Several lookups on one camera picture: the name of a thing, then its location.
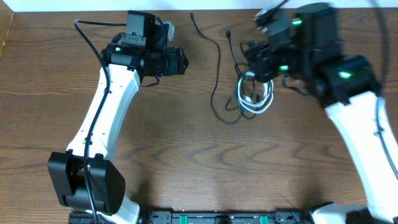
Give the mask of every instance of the robotic arm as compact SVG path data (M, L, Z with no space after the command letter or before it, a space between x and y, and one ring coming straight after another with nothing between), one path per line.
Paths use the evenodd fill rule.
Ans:
M256 16L269 41L245 43L244 56L259 82L268 82L280 74L305 82L307 93L319 100L347 145L365 189L367 207L331 203L304 213L141 215L138 204L124 196L125 180L113 166L119 131L142 79L184 74L188 60L182 49L167 48L167 40L172 39L174 32L171 23L163 24L159 19L159 25L155 25L153 15L129 11L126 32L118 34L102 52L111 83L88 153L91 191L97 214L103 220L125 224L235 223L231 220L255 224L298 223L298 220L316 224L397 223L398 145L380 97L381 85L369 62L363 56L342 54L336 9L329 4L298 8L292 23L279 7L265 9ZM295 27L295 35L290 35L291 25ZM91 205L83 174L86 136L104 85L101 69L98 89L81 128L66 153L53 152L48 163L61 205L87 212L91 212Z
M328 3L309 4L298 8L290 21L277 7L261 11L256 22L269 41L246 44L244 55L255 79L268 82L284 74L305 82L307 93L318 99L343 137L366 193L368 207L360 212L355 212L358 207L331 204L313 211L313 221L397 221L398 145L381 85L365 57L343 55L336 9ZM292 26L295 34L290 36Z
M173 36L174 26L170 22L163 23L152 14L129 11L126 32L115 36L103 50L101 59L106 65L109 86L102 68L97 91L81 128L66 153L53 152L49 159L50 176L61 205L92 213L92 201L88 197L88 193L92 193L97 214L105 220L137 223L139 206L124 196L126 182L113 166L116 143L127 108L143 78L155 76L159 82L159 77L185 73L188 59L183 49L167 47L167 41ZM105 91L108 95L89 139L90 192L83 173L85 145Z

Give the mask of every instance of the green led light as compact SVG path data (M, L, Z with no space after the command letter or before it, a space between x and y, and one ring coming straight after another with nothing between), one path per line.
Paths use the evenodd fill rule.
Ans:
M338 74L339 74L339 76L340 76L341 78L349 78L349 77L352 76L352 74L350 74L350 73L348 73L348 72L339 72Z
M301 19L294 19L294 20L292 21L292 24L293 24L293 26L298 26L298 25L301 24L302 21L303 21L303 20L301 20Z
M281 70L281 71L286 71L288 69L289 69L289 66L287 66L287 65L282 65L279 67L279 70Z

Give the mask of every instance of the black plastic housing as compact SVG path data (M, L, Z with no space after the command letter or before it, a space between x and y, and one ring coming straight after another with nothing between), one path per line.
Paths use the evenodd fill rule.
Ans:
M140 79L182 75L189 66L182 48L167 47L170 24L155 24L155 16L129 11L126 32L117 35L102 51L105 64L125 65L137 70Z
M51 153L47 167L61 205L76 210L90 210L85 186L83 158L66 153ZM90 158L90 180L98 212L113 215L124 197L126 182L111 161Z
M348 104L350 97L365 91L379 93L381 85L366 58L343 55L335 8L320 2L296 9L295 35L288 40L286 27L291 25L284 14L278 9L271 20L263 19L268 24L261 28L268 28L269 41L249 43L244 51L257 81L268 82L280 74L303 80L307 93L317 97L323 108Z

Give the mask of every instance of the power cord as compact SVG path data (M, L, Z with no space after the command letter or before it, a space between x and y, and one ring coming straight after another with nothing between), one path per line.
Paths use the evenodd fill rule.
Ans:
M213 44L215 44L217 46L217 50L218 50L218 63L217 63L217 73L216 73L216 84L215 87L213 89L213 92L211 94L210 97L210 106L211 106L211 110L213 111L214 115L216 116L216 118L218 120L220 120L221 122L225 123L225 124L236 124L242 117L246 118L246 119L253 119L257 114L263 113L265 112L266 109L268 109L268 107L271 105L272 103L272 99L273 99L273 89L274 89L274 84L272 81L268 82L268 83L264 83L264 95L263 95L263 99L260 100L260 96L256 94L256 87L254 84L254 74L253 73L243 73L240 69L240 65L247 65L245 63L238 63L236 61L234 52L233 52L233 48L232 48L232 43L231 43L231 31L229 28L226 29L226 37L228 38L228 42L229 42L229 48L231 50L231 55L232 58L234 60L234 68L235 71L238 75L238 79L236 82L236 86L235 86L235 91L234 94L229 98L229 100L227 101L227 103L225 104L225 110L226 111L233 111L233 110L237 110L239 109L241 114L239 115L238 118L236 118L236 120L234 121L226 121L225 119L221 118L220 115L217 113L217 111L214 108L214 104L213 104L213 98L215 95L215 91L217 90L217 86L218 86L218 80L220 77L220 62L221 62L221 49L220 46L218 45L217 42L215 42L214 40L208 38L207 36L205 36L204 34L202 34L195 22L195 18L193 16L193 12L191 11L190 13L191 15L191 19L193 22L193 25L195 26L197 32L206 40L209 40L210 42L212 42ZM251 96L247 96L244 92L244 88L243 85L245 84L246 81L252 81L252 85L253 85L253 93ZM257 103L254 103L251 98L253 96L256 96L256 101ZM234 108L229 108L229 104L232 102L232 99L235 98L236 102L237 102L237 106ZM253 115L252 116L247 116L246 112L250 112Z
M93 50L93 52L96 55L99 63L101 64L101 67L102 67L102 69L104 71L105 79L106 79L106 88L104 90L104 95L102 97L101 102L99 103L97 112L95 113L93 121L91 122L90 128L89 128L89 130L87 132L87 137L85 139L85 152L84 152L85 185L86 185L86 188L87 188L88 198L89 198L90 204L91 204L91 209L93 211L94 224L97 224L98 223L98 217L97 217L97 212L96 212L96 209L95 209L95 200L94 200L94 195L93 195L93 189L91 188L89 168L88 168L88 165L90 163L90 160L89 160L89 157L88 157L88 151L89 151L90 145L92 144L91 135L93 134L93 130L94 130L95 124L96 124L96 122L98 120L98 116L101 113L102 107L104 106L106 97L107 97L107 95L109 93L110 79L109 79L108 69L106 68L105 63L103 62L100 53L98 53L98 51L95 49L94 45L87 38L87 36L83 33L83 31L81 31L81 29L79 28L78 23L91 24L91 25L100 25L100 26L125 26L126 24L112 24L112 23L105 23L105 22L90 22L90 21L81 21L81 20L78 20L78 19L74 21L74 25L75 25L76 30L79 32L79 34L84 38L84 40L87 42L87 44Z
M376 0L369 0L370 4L373 7L374 13L377 18L377 22L379 23L379 31L381 35L381 54L382 54L382 60L381 60L381 90L380 90L380 95L378 96L376 100L376 108L375 108L375 116L376 116L376 126L377 126L377 133L380 138L381 145L383 147L383 151L387 157L388 163L391 166L391 169L395 175L395 177L398 179L398 170L397 167L395 166L394 162L392 161L391 155L388 151L388 148L386 146L386 142L383 137L383 128L381 127L380 124L380 104L382 99L382 89L384 88L384 85L386 84L387 77L388 77L388 66L389 66L389 61L390 61L390 37L389 37L389 29L388 29L388 24L387 24L387 19L386 15L384 15L383 10L381 9L381 6Z
M300 93L300 94L303 95L303 96L309 96L308 93L306 93L304 90L302 90L302 89L300 89L300 88L297 88L297 87L294 87L294 86L288 86L288 85L286 84L286 81L287 81L288 79L289 79L289 75L285 75L284 79L282 80L282 85L283 85L285 88L288 88L288 89L291 89L291 90L293 90L293 91L296 91L297 93Z
M223 123L225 123L225 124L236 124L236 123L242 118L242 114L240 114L239 117L236 118L235 121L226 121L226 120L224 120L223 118L221 118L221 117L218 115L216 109L214 108L214 104L213 104L214 94L215 94L215 92L216 92L216 90L217 90L218 79L219 79L219 77L220 77L220 62L221 62L221 50L220 50L220 46L217 44L217 42L215 42L214 40L208 38L207 36L205 36L204 34L202 34L202 33L200 32L200 30L199 30L199 28L198 28L198 26L197 26L197 24L196 24L196 22L195 22L195 18L194 18L194 16L193 16L193 12L192 12L192 11L190 12L190 15L191 15L191 20L192 20L192 22L193 22L193 25L195 26L195 28L196 28L197 32L199 33L199 35L201 35L204 39L209 40L211 43L213 43L214 45L216 45L217 50L218 50L218 62L217 62L216 84L215 84L215 86L214 86L213 92L211 93L211 97L210 97L210 107L211 107L211 110L213 111L213 113L214 113L214 115L216 116L216 118L219 119L221 122L223 122Z

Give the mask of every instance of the white cable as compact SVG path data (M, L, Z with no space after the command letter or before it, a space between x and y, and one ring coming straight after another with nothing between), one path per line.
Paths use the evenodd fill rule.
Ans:
M246 74L241 77L238 81L238 103L247 111L254 113L254 114L261 114L263 112L265 112L268 107L271 105L272 100L274 99L274 82L271 80L267 83L264 83L264 96L263 99L260 102L257 103L252 103L244 98L242 98L241 96L241 88L242 88L242 80L245 76L254 76L254 73L252 72L246 72Z

